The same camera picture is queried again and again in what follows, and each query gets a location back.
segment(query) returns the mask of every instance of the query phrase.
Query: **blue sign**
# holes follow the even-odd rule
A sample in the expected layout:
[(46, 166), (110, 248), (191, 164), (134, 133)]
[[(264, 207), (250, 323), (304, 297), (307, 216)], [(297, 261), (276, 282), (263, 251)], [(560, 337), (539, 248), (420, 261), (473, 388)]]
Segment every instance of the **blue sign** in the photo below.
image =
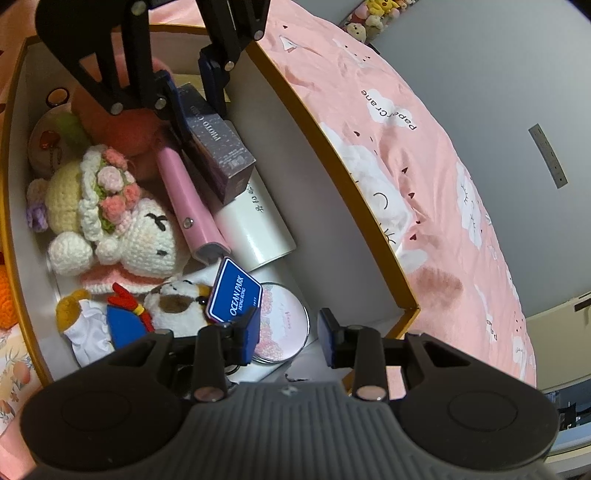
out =
[(226, 257), (217, 272), (207, 316), (215, 322), (230, 322), (250, 307), (260, 307), (261, 295), (261, 284)]

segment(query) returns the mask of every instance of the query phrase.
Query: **red bow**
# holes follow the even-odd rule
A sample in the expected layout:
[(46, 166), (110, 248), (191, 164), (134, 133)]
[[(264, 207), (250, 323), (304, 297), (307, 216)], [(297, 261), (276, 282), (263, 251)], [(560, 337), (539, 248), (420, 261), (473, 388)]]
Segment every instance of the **red bow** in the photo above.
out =
[(113, 283), (113, 291), (115, 292), (115, 295), (108, 297), (107, 303), (113, 305), (113, 307), (119, 307), (120, 309), (135, 313), (146, 327), (146, 330), (148, 332), (153, 332), (154, 327), (152, 326), (152, 317), (144, 306), (118, 283)]

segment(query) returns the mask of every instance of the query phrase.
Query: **red plush toy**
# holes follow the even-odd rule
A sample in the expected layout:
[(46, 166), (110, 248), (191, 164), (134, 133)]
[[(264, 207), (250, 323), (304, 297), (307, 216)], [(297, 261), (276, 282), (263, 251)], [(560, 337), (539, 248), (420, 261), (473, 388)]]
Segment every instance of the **red plush toy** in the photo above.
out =
[[(129, 76), (123, 54), (115, 57), (119, 83), (129, 85)], [(98, 65), (85, 66), (88, 73), (100, 79)], [(159, 59), (152, 59), (154, 71), (170, 69)], [(140, 108), (125, 110), (119, 115), (106, 112), (96, 100), (82, 87), (72, 95), (72, 112), (82, 123), (95, 144), (104, 144), (121, 152), (132, 164), (132, 174), (136, 180), (149, 180), (158, 177), (156, 156), (152, 151), (154, 134), (166, 124), (152, 110)]]

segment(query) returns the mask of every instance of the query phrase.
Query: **round compact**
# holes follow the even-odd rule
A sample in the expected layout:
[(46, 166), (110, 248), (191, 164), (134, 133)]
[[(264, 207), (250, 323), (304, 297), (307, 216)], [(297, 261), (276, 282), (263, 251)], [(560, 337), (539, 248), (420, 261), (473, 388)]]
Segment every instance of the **round compact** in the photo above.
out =
[(253, 359), (277, 364), (295, 357), (310, 333), (308, 312), (283, 285), (262, 284), (261, 335)]

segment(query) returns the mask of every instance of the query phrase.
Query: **orange plush toy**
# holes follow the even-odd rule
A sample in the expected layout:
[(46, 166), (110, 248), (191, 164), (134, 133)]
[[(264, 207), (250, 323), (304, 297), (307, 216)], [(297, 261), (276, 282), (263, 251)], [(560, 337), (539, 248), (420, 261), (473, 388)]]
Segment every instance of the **orange plush toy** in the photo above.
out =
[[(123, 54), (115, 57), (119, 83), (129, 85), (129, 76)], [(159, 59), (152, 59), (154, 71), (170, 69)], [(88, 73), (100, 79), (98, 65), (86, 66)], [(150, 180), (158, 177), (156, 156), (153, 153), (154, 134), (166, 124), (152, 110), (139, 108), (124, 110), (111, 115), (92, 98), (84, 88), (78, 87), (72, 95), (72, 112), (80, 119), (82, 126), (95, 144), (104, 144), (121, 152), (132, 164), (136, 180)]]
[(8, 283), (8, 272), (4, 255), (0, 252), (0, 330), (8, 330), (18, 323), (12, 303), (12, 292)]

